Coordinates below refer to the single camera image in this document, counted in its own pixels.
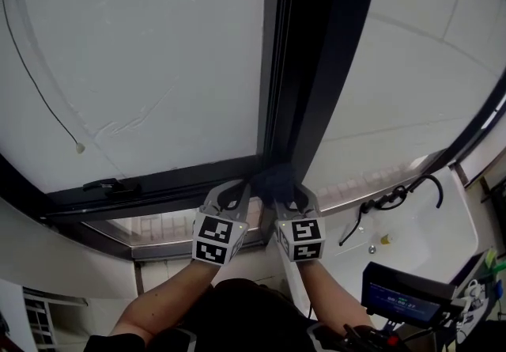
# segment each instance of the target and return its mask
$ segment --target forearm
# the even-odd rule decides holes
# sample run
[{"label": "forearm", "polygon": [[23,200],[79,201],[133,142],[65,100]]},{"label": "forearm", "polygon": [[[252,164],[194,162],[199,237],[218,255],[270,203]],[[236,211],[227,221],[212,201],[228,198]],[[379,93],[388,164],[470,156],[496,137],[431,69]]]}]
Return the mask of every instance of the forearm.
[{"label": "forearm", "polygon": [[204,294],[220,267],[195,260],[176,276],[132,301],[119,318],[112,335],[131,332],[146,342],[166,328],[176,325]]},{"label": "forearm", "polygon": [[299,262],[300,276],[318,320],[344,335],[344,324],[372,326],[365,308],[327,272],[319,261]]}]

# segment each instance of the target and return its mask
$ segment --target window frame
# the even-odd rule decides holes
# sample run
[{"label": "window frame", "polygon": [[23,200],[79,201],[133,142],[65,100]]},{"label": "window frame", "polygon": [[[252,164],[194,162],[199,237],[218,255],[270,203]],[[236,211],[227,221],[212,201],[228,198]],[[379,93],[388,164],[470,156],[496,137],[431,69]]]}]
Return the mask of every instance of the window frame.
[{"label": "window frame", "polygon": [[[133,247],[86,222],[197,208],[211,188],[282,162],[291,162],[302,182],[346,82],[370,2],[264,0],[257,155],[121,180],[141,190],[114,198],[102,187],[44,194],[0,155],[0,197],[62,235],[122,259],[190,254],[191,240]],[[244,246],[266,244],[274,218],[263,207]]]}]

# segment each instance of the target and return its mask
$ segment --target wall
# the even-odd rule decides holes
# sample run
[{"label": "wall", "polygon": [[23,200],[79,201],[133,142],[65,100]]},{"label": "wall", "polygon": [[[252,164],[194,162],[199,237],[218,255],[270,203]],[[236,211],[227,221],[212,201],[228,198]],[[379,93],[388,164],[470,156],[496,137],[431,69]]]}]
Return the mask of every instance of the wall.
[{"label": "wall", "polygon": [[474,150],[460,163],[469,181],[475,179],[489,167],[485,177],[490,187],[497,184],[506,176],[506,156],[501,154],[506,149],[506,117],[501,117],[494,128],[474,148]]},{"label": "wall", "polygon": [[75,297],[137,296],[133,263],[76,244],[0,199],[0,278]]},{"label": "wall", "polygon": [[498,255],[504,253],[504,242],[500,233],[496,212],[491,202],[481,202],[485,197],[481,186],[476,184],[467,188],[465,191],[463,187],[460,189],[463,193],[470,215],[473,218],[474,228],[478,235],[478,252],[483,252],[488,248],[494,247]]},{"label": "wall", "polygon": [[506,64],[505,0],[372,0],[304,183],[317,190],[453,142]]},{"label": "wall", "polygon": [[42,191],[256,153],[263,0],[5,0],[0,152]]}]

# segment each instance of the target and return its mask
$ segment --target black cable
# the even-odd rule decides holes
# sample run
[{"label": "black cable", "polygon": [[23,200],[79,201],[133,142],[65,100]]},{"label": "black cable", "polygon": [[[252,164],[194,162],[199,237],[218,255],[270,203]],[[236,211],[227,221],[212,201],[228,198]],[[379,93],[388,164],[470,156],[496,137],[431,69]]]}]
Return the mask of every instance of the black cable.
[{"label": "black cable", "polygon": [[426,179],[429,179],[431,180],[432,182],[434,182],[437,186],[437,190],[438,192],[440,193],[440,197],[439,199],[437,200],[437,204],[436,204],[436,208],[439,209],[441,207],[441,204],[443,204],[443,198],[444,198],[444,192],[443,192],[443,187],[441,186],[441,182],[435,177],[435,176],[432,176],[432,175],[420,175],[410,186],[408,186],[407,188],[407,191],[410,191],[411,193],[414,192],[414,190],[420,186],[420,184],[426,180]]},{"label": "black cable", "polygon": [[406,201],[406,198],[402,199],[399,203],[397,203],[394,206],[390,206],[390,207],[378,207],[377,210],[382,210],[382,211],[393,210],[393,209],[396,209],[397,207],[399,207],[405,201]]},{"label": "black cable", "polygon": [[414,339],[416,338],[420,338],[421,336],[424,336],[424,335],[428,335],[430,334],[431,332],[433,332],[434,330],[432,328],[429,328],[427,330],[423,330],[423,331],[419,331],[419,332],[416,332],[410,336],[408,336],[406,339],[403,339],[402,341],[404,343],[407,343],[409,341],[413,341]]},{"label": "black cable", "polygon": [[344,238],[344,240],[340,240],[339,241],[339,246],[342,247],[342,245],[348,240],[348,238],[350,238],[353,233],[355,231],[357,231],[357,228],[359,226],[359,224],[361,223],[361,220],[362,220],[362,206],[364,205],[365,203],[362,203],[361,206],[359,207],[358,209],[358,218],[357,218],[357,223],[355,224],[355,226],[353,227],[353,229],[349,232],[349,234]]},{"label": "black cable", "polygon": [[462,332],[462,333],[464,334],[464,339],[466,339],[466,338],[467,338],[467,334],[466,334],[464,331],[462,331],[462,330],[458,330],[458,331],[457,331],[457,333],[459,333],[459,332]]},{"label": "black cable", "polygon": [[17,52],[17,55],[19,56],[19,59],[21,60],[21,63],[23,64],[23,67],[25,68],[26,70],[26,73],[28,74],[28,76],[30,77],[30,79],[32,80],[33,82],[33,85],[35,86],[35,88],[37,89],[37,92],[39,93],[39,96],[40,98],[42,99],[42,101],[44,102],[44,104],[46,105],[47,107],[47,110],[49,110],[51,112],[51,114],[53,115],[53,117],[55,117],[55,119],[58,120],[58,123],[60,123],[60,125],[63,127],[63,129],[67,132],[67,134],[72,137],[72,139],[74,140],[74,142],[76,143],[76,146],[79,145],[79,143],[77,142],[76,138],[70,133],[70,131],[63,125],[63,123],[61,122],[61,120],[56,116],[56,114],[51,110],[51,108],[49,107],[49,104],[47,104],[46,102],[46,99],[44,99],[44,96],[43,94],[40,92],[40,89],[39,89],[39,86],[37,85],[37,83],[35,82],[35,79],[33,78],[32,74],[30,73],[30,71],[28,70],[28,67],[26,66],[26,63],[25,61],[23,60],[23,57],[21,55],[21,52],[19,51],[19,47],[17,46],[17,43],[16,43],[16,40],[14,39],[14,34],[13,34],[13,30],[11,29],[10,27],[10,23],[9,23],[9,17],[7,16],[7,8],[6,8],[6,0],[2,0],[2,6],[3,6],[3,13],[6,17],[6,24],[7,24],[7,29],[9,30],[9,34],[10,34],[10,38],[12,39],[13,41],[13,44],[14,44],[14,47],[16,48],[16,52]]}]

